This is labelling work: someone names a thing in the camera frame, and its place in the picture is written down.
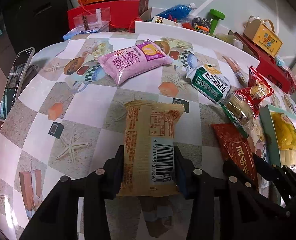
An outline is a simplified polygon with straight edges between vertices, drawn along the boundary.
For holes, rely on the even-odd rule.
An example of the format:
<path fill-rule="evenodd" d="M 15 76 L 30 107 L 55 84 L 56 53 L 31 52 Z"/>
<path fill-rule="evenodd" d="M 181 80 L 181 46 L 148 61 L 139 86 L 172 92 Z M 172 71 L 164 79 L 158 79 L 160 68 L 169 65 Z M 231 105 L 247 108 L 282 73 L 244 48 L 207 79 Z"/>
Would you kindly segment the cream peach cake snack packet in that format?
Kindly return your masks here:
<path fill-rule="evenodd" d="M 280 150 L 280 164 L 296 171 L 296 150 Z"/>

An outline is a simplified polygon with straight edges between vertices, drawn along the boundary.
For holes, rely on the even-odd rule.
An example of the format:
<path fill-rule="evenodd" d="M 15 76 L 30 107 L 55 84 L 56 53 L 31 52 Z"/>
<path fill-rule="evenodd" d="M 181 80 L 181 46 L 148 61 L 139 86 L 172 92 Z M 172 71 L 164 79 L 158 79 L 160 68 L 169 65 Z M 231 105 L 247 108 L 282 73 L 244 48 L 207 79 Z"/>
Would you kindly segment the red gold snack packet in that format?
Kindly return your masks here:
<path fill-rule="evenodd" d="M 218 140 L 222 158 L 231 159 L 258 189 L 257 171 L 247 139 L 232 123 L 212 124 L 211 127 Z"/>

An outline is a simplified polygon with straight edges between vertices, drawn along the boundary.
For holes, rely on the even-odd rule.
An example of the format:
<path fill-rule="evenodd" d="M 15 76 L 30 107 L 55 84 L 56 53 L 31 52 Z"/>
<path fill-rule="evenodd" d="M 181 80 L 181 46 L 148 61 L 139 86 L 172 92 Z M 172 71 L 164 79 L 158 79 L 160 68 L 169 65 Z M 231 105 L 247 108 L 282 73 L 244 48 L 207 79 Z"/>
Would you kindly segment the yellow transparent snack packet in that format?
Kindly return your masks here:
<path fill-rule="evenodd" d="M 271 114 L 280 150 L 296 150 L 296 129 L 284 113 Z"/>

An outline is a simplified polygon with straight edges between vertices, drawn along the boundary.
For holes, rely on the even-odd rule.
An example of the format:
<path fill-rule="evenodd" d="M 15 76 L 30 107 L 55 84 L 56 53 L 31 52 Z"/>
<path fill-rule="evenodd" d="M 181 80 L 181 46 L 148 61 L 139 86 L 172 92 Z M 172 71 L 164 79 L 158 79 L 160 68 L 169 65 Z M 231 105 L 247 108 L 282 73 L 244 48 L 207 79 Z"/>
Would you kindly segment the beige barcode snack packet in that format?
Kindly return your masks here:
<path fill-rule="evenodd" d="M 185 106 L 134 100 L 127 110 L 124 177 L 119 196 L 166 197 L 178 193 L 174 171 L 174 131 Z"/>

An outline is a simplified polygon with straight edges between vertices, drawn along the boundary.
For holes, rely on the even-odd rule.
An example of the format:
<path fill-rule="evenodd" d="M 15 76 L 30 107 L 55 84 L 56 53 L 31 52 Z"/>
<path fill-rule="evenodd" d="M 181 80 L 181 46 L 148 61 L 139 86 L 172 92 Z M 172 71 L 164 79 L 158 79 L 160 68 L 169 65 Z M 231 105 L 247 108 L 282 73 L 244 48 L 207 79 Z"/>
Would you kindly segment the round cake clear green packet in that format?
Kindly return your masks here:
<path fill-rule="evenodd" d="M 254 114 L 245 98 L 237 92 L 231 92 L 225 99 L 220 100 L 219 104 L 240 134 L 247 139 Z"/>

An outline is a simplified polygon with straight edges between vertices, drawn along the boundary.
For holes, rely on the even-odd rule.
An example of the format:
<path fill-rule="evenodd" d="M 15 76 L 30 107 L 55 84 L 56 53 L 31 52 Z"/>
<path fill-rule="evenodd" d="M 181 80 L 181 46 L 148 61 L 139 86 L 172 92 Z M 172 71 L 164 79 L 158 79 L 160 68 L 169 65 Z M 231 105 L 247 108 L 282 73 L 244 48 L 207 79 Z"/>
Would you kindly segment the red cracker snack bag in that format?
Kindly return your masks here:
<path fill-rule="evenodd" d="M 250 67 L 248 76 L 248 86 L 235 91 L 244 99 L 253 111 L 255 117 L 259 115 L 261 102 L 274 93 L 273 88 L 265 80 L 256 68 Z"/>

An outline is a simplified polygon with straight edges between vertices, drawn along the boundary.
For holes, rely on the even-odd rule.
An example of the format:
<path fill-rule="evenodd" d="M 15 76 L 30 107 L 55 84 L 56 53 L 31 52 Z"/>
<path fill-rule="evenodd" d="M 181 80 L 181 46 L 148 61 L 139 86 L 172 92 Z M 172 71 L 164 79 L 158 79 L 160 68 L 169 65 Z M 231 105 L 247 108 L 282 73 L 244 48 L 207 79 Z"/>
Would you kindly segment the white green snack packet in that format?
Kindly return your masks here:
<path fill-rule="evenodd" d="M 189 69 L 186 78 L 193 88 L 214 103 L 224 100 L 231 90 L 229 80 L 209 64 Z"/>

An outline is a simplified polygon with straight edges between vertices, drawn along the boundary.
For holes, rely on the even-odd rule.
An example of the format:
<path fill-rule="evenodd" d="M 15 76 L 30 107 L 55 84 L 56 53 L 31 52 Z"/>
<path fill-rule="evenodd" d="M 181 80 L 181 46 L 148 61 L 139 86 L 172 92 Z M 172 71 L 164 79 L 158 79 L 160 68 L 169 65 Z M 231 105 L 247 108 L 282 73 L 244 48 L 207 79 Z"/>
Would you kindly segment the pink swiss roll packet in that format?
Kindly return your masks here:
<path fill-rule="evenodd" d="M 146 40 L 132 47 L 102 55 L 98 62 L 119 86 L 132 77 L 169 65 L 172 60 L 154 42 Z"/>

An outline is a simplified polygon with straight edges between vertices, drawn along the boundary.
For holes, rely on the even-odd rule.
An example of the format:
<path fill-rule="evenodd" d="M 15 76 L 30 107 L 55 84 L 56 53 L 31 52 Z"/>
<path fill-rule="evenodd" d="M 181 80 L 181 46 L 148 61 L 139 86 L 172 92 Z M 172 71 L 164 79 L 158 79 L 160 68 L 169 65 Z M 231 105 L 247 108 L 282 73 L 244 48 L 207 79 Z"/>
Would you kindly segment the white tray with teal rim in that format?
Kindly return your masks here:
<path fill-rule="evenodd" d="M 286 165 L 296 173 L 296 115 L 273 105 L 260 108 L 269 164 Z"/>

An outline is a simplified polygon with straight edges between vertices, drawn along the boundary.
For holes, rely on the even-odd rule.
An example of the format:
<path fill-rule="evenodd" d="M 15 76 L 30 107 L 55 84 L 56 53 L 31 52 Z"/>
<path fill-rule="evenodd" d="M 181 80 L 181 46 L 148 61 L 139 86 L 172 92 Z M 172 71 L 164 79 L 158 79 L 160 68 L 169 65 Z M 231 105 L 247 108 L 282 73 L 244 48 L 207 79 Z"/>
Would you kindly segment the checkered patterned tablecloth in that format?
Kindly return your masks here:
<path fill-rule="evenodd" d="M 106 53 L 151 40 L 173 60 L 122 85 L 96 65 Z M 61 176 L 83 178 L 113 157 L 124 140 L 125 103 L 184 101 L 174 143 L 196 167 L 221 178 L 223 160 L 212 124 L 227 122 L 222 108 L 194 89 L 183 63 L 210 64 L 241 87 L 235 69 L 190 42 L 147 34 L 95 33 L 54 44 L 34 57 L 42 70 L 16 100 L 0 133 L 0 230 L 19 239 L 31 215 Z"/>

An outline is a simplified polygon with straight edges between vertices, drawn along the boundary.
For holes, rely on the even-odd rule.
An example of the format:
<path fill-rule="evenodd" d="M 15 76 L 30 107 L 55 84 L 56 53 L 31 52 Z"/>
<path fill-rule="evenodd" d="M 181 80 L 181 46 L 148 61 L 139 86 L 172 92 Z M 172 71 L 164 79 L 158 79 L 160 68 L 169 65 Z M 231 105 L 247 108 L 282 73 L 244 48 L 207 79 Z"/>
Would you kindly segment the red patterned gift bag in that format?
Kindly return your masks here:
<path fill-rule="evenodd" d="M 283 59 L 279 56 L 275 56 L 276 65 L 285 75 L 286 79 L 290 83 L 289 89 L 282 89 L 286 94 L 294 94 L 296 92 L 296 78 L 294 77 L 291 69 L 286 65 Z"/>

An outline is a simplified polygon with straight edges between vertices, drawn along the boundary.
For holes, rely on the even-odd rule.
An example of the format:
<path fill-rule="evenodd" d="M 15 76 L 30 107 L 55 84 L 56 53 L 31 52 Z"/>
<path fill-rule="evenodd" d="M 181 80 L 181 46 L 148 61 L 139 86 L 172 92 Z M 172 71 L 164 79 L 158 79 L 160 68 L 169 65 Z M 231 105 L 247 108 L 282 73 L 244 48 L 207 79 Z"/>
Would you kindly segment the clear round ball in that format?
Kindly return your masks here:
<path fill-rule="evenodd" d="M 232 40 L 232 45 L 240 50 L 243 50 L 243 47 L 244 47 L 242 41 L 237 40 L 237 39 Z"/>

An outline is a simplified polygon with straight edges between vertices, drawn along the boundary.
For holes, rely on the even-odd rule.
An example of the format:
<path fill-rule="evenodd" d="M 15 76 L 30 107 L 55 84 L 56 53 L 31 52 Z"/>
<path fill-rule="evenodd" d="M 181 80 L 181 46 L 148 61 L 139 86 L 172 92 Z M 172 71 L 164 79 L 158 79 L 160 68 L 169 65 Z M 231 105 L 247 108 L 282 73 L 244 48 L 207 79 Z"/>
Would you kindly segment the colourful toy bundle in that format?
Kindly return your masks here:
<path fill-rule="evenodd" d="M 211 28 L 211 21 L 203 17 L 196 17 L 191 22 L 192 28 L 201 33 L 209 33 Z"/>

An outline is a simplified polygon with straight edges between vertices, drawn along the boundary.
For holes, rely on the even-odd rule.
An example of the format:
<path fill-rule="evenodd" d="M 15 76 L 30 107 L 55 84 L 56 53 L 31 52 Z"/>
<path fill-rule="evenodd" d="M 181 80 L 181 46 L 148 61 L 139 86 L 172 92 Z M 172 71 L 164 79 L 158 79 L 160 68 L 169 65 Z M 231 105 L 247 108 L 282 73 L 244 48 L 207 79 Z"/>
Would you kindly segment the white yellow card box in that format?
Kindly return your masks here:
<path fill-rule="evenodd" d="M 169 20 L 169 19 L 166 19 L 166 18 L 163 18 L 160 16 L 154 16 L 154 18 L 152 18 L 152 23 L 170 25 L 170 26 L 179 27 L 179 28 L 182 27 L 182 25 L 180 23 L 174 22 L 172 20 Z"/>

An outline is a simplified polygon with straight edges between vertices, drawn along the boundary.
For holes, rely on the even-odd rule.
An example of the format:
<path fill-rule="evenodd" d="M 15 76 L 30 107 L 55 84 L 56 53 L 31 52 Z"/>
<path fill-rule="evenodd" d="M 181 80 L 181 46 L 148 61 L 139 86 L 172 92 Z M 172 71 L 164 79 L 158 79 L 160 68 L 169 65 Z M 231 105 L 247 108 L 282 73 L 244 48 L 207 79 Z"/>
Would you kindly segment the red box stack left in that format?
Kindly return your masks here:
<path fill-rule="evenodd" d="M 94 2 L 94 0 L 78 0 L 81 4 L 68 10 L 68 26 L 72 30 L 75 28 L 74 18 L 81 14 L 92 14 L 96 9 L 109 9 L 110 22 L 109 30 L 135 31 L 135 22 L 141 21 L 140 16 L 147 11 L 149 0 L 105 0 Z"/>

